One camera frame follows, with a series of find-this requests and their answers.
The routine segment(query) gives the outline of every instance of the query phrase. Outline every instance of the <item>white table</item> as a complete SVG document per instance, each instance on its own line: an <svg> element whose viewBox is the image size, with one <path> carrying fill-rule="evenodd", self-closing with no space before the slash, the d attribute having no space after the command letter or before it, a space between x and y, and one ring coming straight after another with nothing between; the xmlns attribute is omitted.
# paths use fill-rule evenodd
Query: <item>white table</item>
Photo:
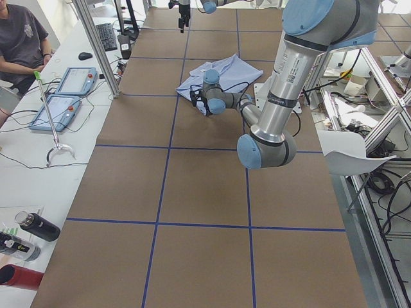
<svg viewBox="0 0 411 308"><path fill-rule="evenodd" d="M114 20L108 18L95 19L95 23L113 22ZM43 82L50 82L56 77L62 77L67 67L94 66L97 68L98 73L101 74L101 69L95 56L85 61L79 61L78 54L82 51L94 54L82 23L79 21L66 41L56 51L50 63L41 72ZM109 62L113 62L121 57L119 49L109 51L106 54ZM61 143L72 146L76 159L68 152L59 152L58 155L53 156L51 160L52 165L76 162L87 163L89 161L96 138L103 126L112 101L112 95L107 83L103 83L96 92L92 93L89 96L89 100L95 108L84 126L78 132L64 130L58 133ZM37 89L23 97L14 111L38 110L41 106L40 92ZM69 127L73 130L79 128L86 120L91 108L92 106L87 100L83 99L82 105ZM33 117L34 113L21 113L15 116L16 119L24 123L29 123ZM20 127L22 126L9 119L1 128L1 153L24 162L29 166L45 167L46 154L54 146L53 135L51 132L39 133L28 128L15 132L4 132ZM0 207L41 206L43 207L42 216L61 228L66 220L85 168L86 165L53 167L41 170L28 169L14 161L0 157ZM53 253L56 241L49 243L35 236L32 237L31 241L38 245L42 252L37 260L25 262L24 266L44 272ZM34 296L35 291L0 286L0 306L4 308L29 307Z"/></svg>

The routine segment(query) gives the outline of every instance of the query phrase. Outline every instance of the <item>cloth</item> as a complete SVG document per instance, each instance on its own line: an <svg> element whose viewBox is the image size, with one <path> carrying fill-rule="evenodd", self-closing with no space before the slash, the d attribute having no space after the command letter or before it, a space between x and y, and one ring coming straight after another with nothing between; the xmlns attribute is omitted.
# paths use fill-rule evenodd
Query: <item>cloth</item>
<svg viewBox="0 0 411 308"><path fill-rule="evenodd" d="M7 62L34 69L43 65L40 42L48 33L25 7L8 4L8 18L0 19L0 56ZM0 72L0 79L17 85L27 75Z"/></svg>
<svg viewBox="0 0 411 308"><path fill-rule="evenodd" d="M263 71L257 70L247 62L244 62L238 58L237 55L232 55L231 57L223 60L206 62L196 69L193 69L190 72L190 77L176 89L177 93L191 101L190 86L193 86L193 90L198 90L201 88L203 84L204 72L209 69L215 69L220 74L220 85L223 90L238 84L228 90L228 92L231 93L241 92L247 86L247 84L244 83L245 81L252 83L263 74ZM198 102L197 108L201 111L201 113L206 115L207 111L206 108L204 108L204 104Z"/></svg>

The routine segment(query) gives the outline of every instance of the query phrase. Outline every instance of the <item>device screen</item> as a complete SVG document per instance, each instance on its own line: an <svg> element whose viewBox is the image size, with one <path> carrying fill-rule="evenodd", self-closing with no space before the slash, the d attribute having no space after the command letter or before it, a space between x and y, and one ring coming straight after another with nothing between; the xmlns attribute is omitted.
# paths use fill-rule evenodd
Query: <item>device screen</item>
<svg viewBox="0 0 411 308"><path fill-rule="evenodd" d="M83 90L84 84L87 81L89 69L70 69L66 78L63 81L63 86L59 92L79 93Z"/></svg>
<svg viewBox="0 0 411 308"><path fill-rule="evenodd" d="M64 112L67 110L67 108L76 103L77 101L78 98L53 96L51 100L48 102L53 122L60 122L61 118L64 117ZM46 110L42 110L41 114L33 123L33 126L50 127L49 118L47 116Z"/></svg>

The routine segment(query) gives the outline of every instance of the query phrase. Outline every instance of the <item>metal pole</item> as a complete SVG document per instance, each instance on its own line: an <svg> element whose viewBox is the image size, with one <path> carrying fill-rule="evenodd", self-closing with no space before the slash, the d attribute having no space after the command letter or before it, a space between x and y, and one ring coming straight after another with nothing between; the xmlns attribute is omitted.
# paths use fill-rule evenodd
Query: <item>metal pole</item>
<svg viewBox="0 0 411 308"><path fill-rule="evenodd" d="M110 87L113 97L116 98L119 96L120 91L118 89L118 84L114 78L109 60L105 54L105 50L101 40L97 34L96 27L94 26L92 17L90 15L89 8L85 3L85 0L73 0L74 7L77 10L78 16L82 21L84 30L89 38L92 50L96 54L97 61L103 71L104 77L107 81L107 84Z"/></svg>

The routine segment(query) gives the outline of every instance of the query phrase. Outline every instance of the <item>robot label sticker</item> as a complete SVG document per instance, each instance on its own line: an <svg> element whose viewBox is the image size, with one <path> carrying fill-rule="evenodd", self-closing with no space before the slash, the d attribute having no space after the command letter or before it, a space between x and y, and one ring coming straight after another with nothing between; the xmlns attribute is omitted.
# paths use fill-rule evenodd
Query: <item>robot label sticker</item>
<svg viewBox="0 0 411 308"><path fill-rule="evenodd" d="M301 76L304 73L304 68L306 67L306 64L307 59L299 56L295 58L290 58L289 61L286 60L284 66L283 64L281 64L281 66L283 66L283 71L281 72L281 80L287 83L298 84L298 82L301 79Z"/></svg>

